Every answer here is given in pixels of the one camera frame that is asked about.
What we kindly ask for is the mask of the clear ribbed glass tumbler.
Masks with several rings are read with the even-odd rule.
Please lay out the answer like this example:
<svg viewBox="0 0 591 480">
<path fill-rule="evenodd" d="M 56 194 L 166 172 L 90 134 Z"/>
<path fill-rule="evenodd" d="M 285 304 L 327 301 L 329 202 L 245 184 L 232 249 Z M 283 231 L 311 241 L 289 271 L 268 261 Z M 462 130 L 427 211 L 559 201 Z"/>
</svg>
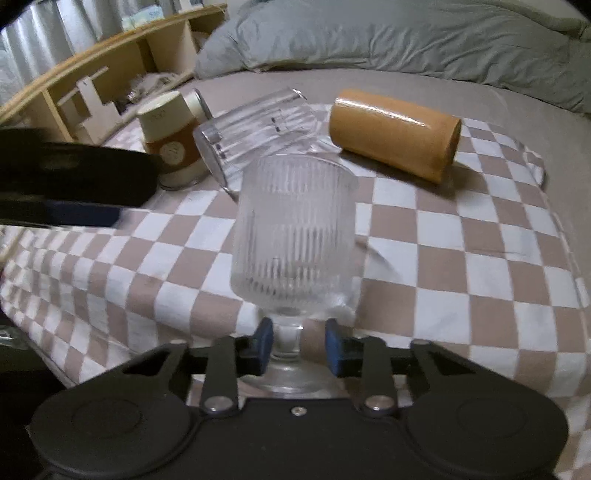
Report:
<svg viewBox="0 0 591 480">
<path fill-rule="evenodd" d="M 284 88 L 206 121 L 193 139 L 213 179 L 235 199 L 250 162 L 291 147 L 307 150 L 320 126 L 304 94 Z"/>
</svg>

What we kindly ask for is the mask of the cardboard piece on shelf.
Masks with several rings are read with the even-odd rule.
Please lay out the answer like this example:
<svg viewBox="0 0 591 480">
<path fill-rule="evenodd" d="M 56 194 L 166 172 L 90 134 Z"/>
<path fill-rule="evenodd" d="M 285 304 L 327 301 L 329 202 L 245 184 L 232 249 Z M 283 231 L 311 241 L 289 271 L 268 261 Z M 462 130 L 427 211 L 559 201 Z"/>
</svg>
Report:
<svg viewBox="0 0 591 480">
<path fill-rule="evenodd" d="M 94 81 L 108 70 L 107 66 L 103 66 L 90 76 L 80 78 L 76 86 L 57 101 L 66 123 L 73 127 L 73 136 L 81 143 L 99 145 L 121 124 L 122 117 L 115 104 L 112 101 L 103 103 L 94 85 Z M 81 97 L 88 111 L 85 119 L 74 104 L 76 95 Z"/>
</svg>

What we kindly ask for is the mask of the orange-brown cylindrical cup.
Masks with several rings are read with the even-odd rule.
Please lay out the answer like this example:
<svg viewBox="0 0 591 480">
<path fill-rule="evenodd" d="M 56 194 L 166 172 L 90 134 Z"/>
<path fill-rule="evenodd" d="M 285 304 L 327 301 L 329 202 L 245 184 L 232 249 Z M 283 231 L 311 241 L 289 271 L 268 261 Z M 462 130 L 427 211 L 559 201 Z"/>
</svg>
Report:
<svg viewBox="0 0 591 480">
<path fill-rule="evenodd" d="M 345 89 L 329 115 L 329 137 L 343 150 L 441 184 L 454 162 L 462 120 L 415 103 Z"/>
</svg>

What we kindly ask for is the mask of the wooden headboard shelf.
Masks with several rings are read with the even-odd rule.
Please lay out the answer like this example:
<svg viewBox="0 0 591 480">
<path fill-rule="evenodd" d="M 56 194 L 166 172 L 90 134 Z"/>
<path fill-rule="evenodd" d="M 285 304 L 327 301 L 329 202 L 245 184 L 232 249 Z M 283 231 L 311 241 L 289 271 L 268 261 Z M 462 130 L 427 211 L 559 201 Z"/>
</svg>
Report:
<svg viewBox="0 0 591 480">
<path fill-rule="evenodd" d="M 94 81 L 103 103 L 115 104 L 117 99 L 131 92 L 135 80 L 155 81 L 157 74 L 170 74 L 172 78 L 146 97 L 173 90 L 193 76 L 200 43 L 224 23 L 225 14 L 224 4 L 207 5 L 117 34 L 60 63 L 21 90 L 1 108 L 1 124 L 40 128 L 55 141 L 78 141 L 57 101 L 71 91 L 80 78 L 90 76 L 103 66 L 109 68 Z M 88 111 L 79 95 L 74 97 L 74 104 L 85 119 Z M 111 134 L 129 123 L 138 108 L 135 104 L 119 112 L 121 124 Z"/>
</svg>

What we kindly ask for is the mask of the beige bed mattress sheet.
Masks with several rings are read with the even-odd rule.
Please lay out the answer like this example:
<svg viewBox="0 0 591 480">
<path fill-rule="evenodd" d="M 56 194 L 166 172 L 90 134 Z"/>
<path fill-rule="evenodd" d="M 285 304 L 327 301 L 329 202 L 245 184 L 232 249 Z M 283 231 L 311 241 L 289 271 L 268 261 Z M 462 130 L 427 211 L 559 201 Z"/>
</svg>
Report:
<svg viewBox="0 0 591 480">
<path fill-rule="evenodd" d="M 339 91 L 358 88 L 417 103 L 458 117 L 494 123 L 537 152 L 547 172 L 547 192 L 573 243 L 590 240 L 590 118 L 509 90 L 420 75 L 356 69 L 239 72 L 189 80 L 219 113 L 284 87 L 315 103 L 331 103 Z"/>
</svg>

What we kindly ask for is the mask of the checkered beige white cloth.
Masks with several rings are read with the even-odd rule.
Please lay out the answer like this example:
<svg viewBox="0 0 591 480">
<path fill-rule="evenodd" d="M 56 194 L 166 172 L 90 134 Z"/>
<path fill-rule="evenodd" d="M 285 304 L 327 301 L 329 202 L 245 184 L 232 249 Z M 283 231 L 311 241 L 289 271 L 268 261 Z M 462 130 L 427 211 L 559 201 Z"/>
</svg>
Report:
<svg viewBox="0 0 591 480">
<path fill-rule="evenodd" d="M 590 301 L 534 169 L 499 126 L 467 119 L 450 186 L 436 192 L 346 158 L 355 238 L 339 247 L 297 218 L 260 246 L 263 274 L 325 293 L 329 314 L 394 347 L 435 341 L 554 399 L 570 430 L 557 470 L 590 475 Z M 252 332 L 260 312 L 230 286 L 235 201 L 212 179 L 162 191 L 112 229 L 22 229 L 1 281 L 6 314 L 72 383 L 174 340 Z"/>
</svg>

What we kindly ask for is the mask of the ribbed clear stemmed glass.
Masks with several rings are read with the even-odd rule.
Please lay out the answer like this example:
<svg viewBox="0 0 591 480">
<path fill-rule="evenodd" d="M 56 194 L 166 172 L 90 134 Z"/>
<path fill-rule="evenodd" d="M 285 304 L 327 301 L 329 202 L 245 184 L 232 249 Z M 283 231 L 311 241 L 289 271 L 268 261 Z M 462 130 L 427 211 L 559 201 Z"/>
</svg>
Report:
<svg viewBox="0 0 591 480">
<path fill-rule="evenodd" d="M 304 320 L 346 304 L 353 288 L 356 176 L 318 156 L 277 154 L 243 171 L 230 286 L 273 322 L 273 349 L 252 385 L 317 392 L 321 368 L 301 358 Z"/>
</svg>

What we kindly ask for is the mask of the cream steel-rimmed mug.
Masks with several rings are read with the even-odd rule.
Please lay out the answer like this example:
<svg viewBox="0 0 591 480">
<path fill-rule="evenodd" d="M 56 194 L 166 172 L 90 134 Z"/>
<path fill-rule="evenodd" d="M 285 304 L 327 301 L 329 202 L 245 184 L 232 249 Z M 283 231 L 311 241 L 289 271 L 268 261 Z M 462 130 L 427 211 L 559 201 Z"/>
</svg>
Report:
<svg viewBox="0 0 591 480">
<path fill-rule="evenodd" d="M 184 101 L 198 123 L 204 123 L 213 118 L 211 109 L 209 109 L 198 89 L 194 89 L 185 95 Z"/>
</svg>

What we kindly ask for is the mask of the cream cup with brown sleeve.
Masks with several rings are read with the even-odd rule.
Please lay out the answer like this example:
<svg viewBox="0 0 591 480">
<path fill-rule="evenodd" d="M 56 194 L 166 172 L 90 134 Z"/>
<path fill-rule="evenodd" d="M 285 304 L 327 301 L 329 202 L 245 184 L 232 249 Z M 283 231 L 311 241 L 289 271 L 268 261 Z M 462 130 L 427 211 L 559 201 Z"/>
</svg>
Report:
<svg viewBox="0 0 591 480">
<path fill-rule="evenodd" d="M 156 156 L 158 183 L 180 190 L 204 179 L 208 170 L 193 139 L 199 125 L 178 91 L 163 93 L 137 110 L 146 153 Z"/>
</svg>

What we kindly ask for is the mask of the grey duvet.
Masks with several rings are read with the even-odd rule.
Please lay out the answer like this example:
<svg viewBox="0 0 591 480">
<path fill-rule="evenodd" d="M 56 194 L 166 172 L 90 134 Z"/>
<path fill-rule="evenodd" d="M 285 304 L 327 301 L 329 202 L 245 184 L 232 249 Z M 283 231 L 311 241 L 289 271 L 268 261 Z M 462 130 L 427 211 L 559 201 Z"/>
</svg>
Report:
<svg viewBox="0 0 591 480">
<path fill-rule="evenodd" d="M 195 74 L 359 68 L 508 89 L 590 112 L 590 25 L 507 1 L 249 1 Z"/>
</svg>

